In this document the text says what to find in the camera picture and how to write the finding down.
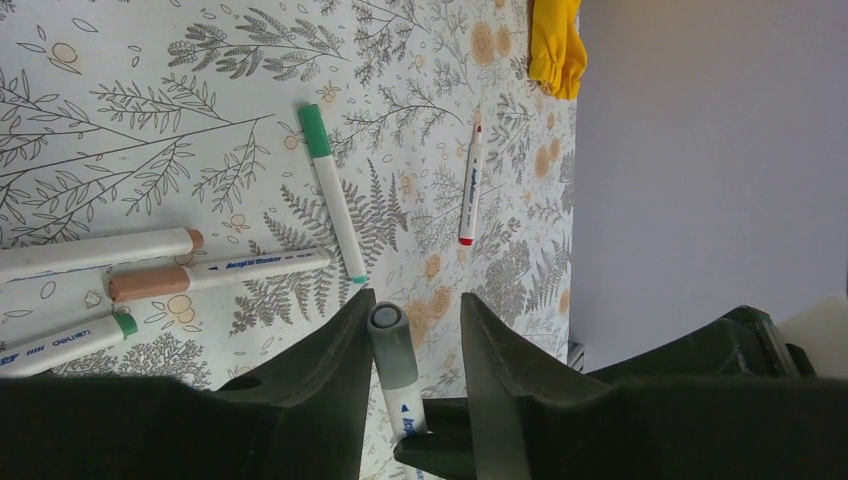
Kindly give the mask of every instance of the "patterned table surface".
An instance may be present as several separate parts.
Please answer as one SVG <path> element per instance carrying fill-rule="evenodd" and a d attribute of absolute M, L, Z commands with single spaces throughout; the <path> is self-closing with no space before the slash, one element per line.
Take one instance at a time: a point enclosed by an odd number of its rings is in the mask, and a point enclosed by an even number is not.
<path fill-rule="evenodd" d="M 315 244 L 340 258 L 295 117 L 317 103 L 369 286 L 409 314 L 424 394 L 464 394 L 463 291 L 564 359 L 576 107 L 526 80 L 526 2 L 224 1 L 0 0 L 2 246 L 185 226 L 204 232 L 202 251 L 115 270 Z M 466 248 L 475 122 L 488 160 Z M 105 277 L 2 286 L 2 345 L 107 313 Z M 217 388 L 313 331 L 353 288 L 334 263 L 118 305 L 138 334 L 56 371 Z M 372 384 L 362 476 L 388 478 L 398 470 Z"/>

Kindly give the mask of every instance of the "white marker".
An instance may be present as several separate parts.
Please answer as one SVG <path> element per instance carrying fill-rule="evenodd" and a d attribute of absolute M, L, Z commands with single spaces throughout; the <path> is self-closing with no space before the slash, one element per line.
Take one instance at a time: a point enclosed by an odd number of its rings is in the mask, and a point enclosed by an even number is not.
<path fill-rule="evenodd" d="M 132 315 L 116 313 L 0 352 L 0 377 L 28 377 L 124 341 L 138 331 Z"/>
<path fill-rule="evenodd" d="M 459 243 L 471 245 L 474 226 L 477 224 L 477 203 L 480 200 L 480 175 L 483 171 L 483 127 L 477 125 L 474 143 L 468 149 L 468 167 L 465 170 L 465 196 L 462 198 L 462 216 L 459 217 Z"/>
<path fill-rule="evenodd" d="M 350 219 L 350 211 L 342 191 L 342 183 L 336 170 L 336 162 L 333 160 L 333 150 L 324 129 L 324 121 L 321 120 L 321 109 L 318 105 L 307 105 L 297 111 L 300 126 L 303 127 L 303 136 L 306 137 L 306 146 L 315 165 L 315 173 L 318 175 L 318 183 L 324 193 L 324 202 L 327 211 L 330 212 L 330 221 L 333 222 L 333 231 L 336 232 L 336 240 L 342 251 L 342 259 L 347 269 L 347 275 L 353 283 L 363 284 L 368 281 L 368 271 L 362 260 L 362 252 L 359 249 L 359 240 L 356 238 L 356 230 L 353 229 L 353 221 Z"/>
<path fill-rule="evenodd" d="M 368 316 L 366 327 L 377 364 L 377 376 L 386 399 L 389 423 L 397 440 L 408 435 L 426 434 L 427 420 L 418 364 L 409 332 L 409 318 L 393 303 L 380 302 Z M 424 480 L 424 472 L 404 465 L 407 479 Z"/>
<path fill-rule="evenodd" d="M 109 279 L 109 295 L 116 302 L 127 302 L 323 268 L 330 264 L 330 260 L 329 252 L 323 248 L 310 248 L 203 263 L 193 267 L 127 272 Z"/>
<path fill-rule="evenodd" d="M 0 282 L 183 255 L 202 246 L 203 235 L 199 231 L 171 228 L 155 232 L 12 248 L 0 251 Z"/>

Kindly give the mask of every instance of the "yellow cloth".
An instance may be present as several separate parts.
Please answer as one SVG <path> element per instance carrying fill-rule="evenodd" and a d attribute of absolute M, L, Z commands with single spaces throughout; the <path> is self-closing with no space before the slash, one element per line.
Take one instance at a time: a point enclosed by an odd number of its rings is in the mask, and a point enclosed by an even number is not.
<path fill-rule="evenodd" d="M 580 0 L 536 0 L 530 36 L 530 79 L 546 93 L 574 100 L 589 60 L 577 34 Z"/>

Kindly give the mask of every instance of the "tan marker cap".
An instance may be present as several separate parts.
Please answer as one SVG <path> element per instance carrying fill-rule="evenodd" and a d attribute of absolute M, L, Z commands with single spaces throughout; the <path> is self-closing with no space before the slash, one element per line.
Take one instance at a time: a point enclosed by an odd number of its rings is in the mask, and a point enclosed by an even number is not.
<path fill-rule="evenodd" d="M 116 302 L 158 297 L 188 290 L 191 281 L 181 267 L 128 272 L 109 279 L 109 295 Z"/>
<path fill-rule="evenodd" d="M 203 246 L 203 234 L 200 233 L 200 230 L 193 230 L 187 228 L 188 236 L 191 237 L 191 249 L 192 251 L 199 249 Z"/>

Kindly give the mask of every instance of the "gray wall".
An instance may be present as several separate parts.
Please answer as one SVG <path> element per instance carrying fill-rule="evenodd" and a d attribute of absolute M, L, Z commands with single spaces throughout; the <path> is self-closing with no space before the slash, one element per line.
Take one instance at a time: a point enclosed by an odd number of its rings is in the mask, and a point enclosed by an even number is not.
<path fill-rule="evenodd" d="M 572 338 L 587 370 L 844 292 L 848 1 L 585 0 Z"/>

